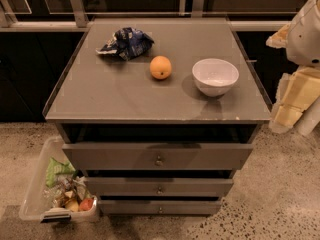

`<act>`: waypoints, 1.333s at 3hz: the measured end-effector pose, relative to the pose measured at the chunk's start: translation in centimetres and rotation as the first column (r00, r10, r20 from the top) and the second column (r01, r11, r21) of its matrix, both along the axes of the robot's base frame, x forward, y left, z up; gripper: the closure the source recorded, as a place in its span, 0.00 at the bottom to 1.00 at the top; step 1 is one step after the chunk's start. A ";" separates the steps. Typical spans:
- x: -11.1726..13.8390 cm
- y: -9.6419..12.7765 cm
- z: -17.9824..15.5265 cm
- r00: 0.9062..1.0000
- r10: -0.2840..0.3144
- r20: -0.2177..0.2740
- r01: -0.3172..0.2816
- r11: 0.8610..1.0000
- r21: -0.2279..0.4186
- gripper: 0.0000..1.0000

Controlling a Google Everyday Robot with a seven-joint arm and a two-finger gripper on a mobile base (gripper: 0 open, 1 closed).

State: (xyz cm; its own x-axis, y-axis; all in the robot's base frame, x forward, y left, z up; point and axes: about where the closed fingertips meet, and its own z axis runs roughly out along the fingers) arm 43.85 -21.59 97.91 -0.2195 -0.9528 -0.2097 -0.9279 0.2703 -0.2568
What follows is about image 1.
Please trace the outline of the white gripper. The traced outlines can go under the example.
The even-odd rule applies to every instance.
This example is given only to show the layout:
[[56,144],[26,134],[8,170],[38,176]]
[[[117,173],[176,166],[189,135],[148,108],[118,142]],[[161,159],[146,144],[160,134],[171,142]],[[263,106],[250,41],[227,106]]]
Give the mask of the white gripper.
[[299,66],[279,81],[269,128],[278,134],[292,128],[310,134],[320,122],[320,0],[308,0],[292,19],[270,36],[266,45],[285,48],[289,61]]

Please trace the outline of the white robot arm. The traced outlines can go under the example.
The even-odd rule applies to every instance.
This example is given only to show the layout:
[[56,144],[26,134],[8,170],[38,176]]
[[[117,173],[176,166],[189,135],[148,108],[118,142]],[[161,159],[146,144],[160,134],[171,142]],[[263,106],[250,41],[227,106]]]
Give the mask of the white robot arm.
[[266,45],[284,48],[298,66],[279,80],[269,128],[279,134],[296,128],[306,136],[320,122],[320,0],[308,0]]

